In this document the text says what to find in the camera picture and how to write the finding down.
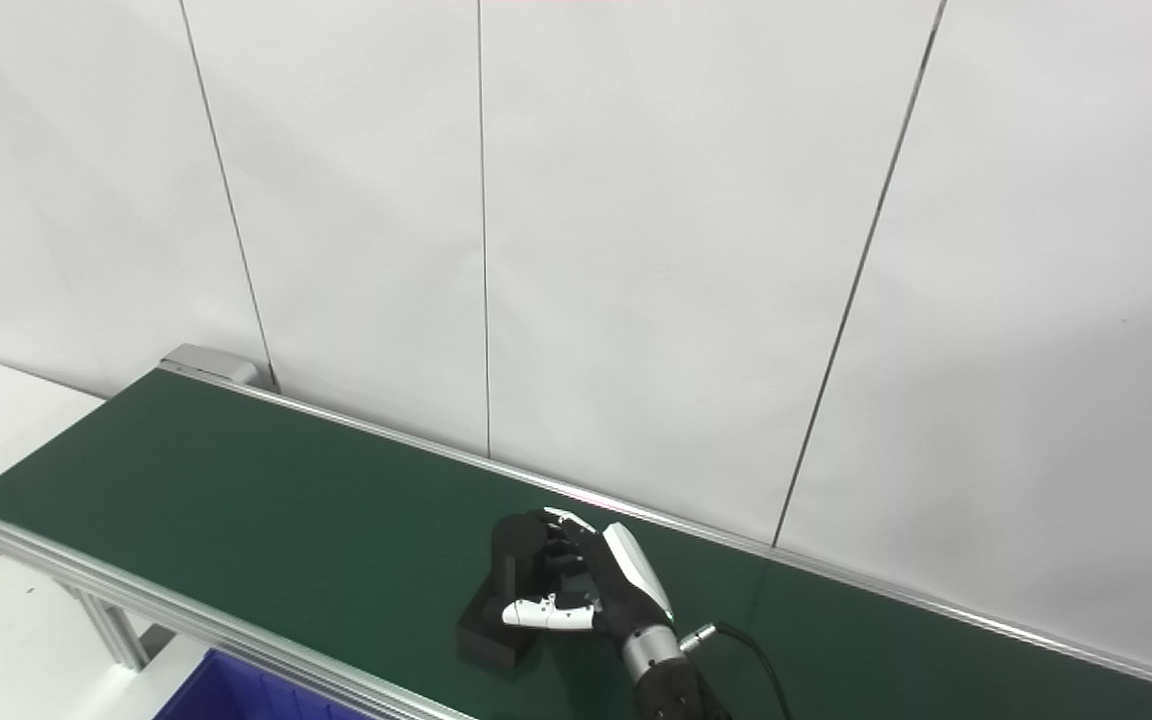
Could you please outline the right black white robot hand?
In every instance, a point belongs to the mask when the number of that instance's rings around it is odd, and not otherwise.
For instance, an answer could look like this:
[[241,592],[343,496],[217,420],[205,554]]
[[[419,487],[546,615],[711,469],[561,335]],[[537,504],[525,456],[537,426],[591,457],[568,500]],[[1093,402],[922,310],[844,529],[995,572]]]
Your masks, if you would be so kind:
[[575,511],[543,507],[529,511],[547,533],[544,550],[562,574],[586,575],[593,592],[552,591],[488,598],[483,616],[500,626],[596,632],[621,647],[654,626],[670,629],[675,615],[664,585],[631,529],[613,523],[598,530]]

